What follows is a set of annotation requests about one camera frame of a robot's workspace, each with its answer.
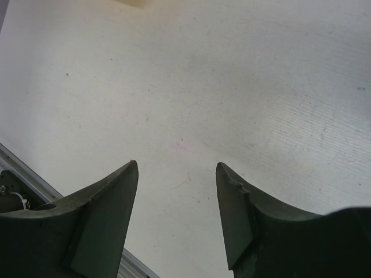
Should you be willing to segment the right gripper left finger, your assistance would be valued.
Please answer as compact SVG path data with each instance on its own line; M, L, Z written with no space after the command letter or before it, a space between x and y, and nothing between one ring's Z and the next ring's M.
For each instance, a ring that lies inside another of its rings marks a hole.
M137 192L131 161L34 210L1 214L2 277L117 277Z

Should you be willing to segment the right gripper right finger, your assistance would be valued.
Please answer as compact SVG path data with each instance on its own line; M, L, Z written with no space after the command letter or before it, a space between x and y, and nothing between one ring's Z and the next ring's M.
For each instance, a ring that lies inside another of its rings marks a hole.
M235 277L370 276L370 208L311 213L265 193L221 162L216 187Z

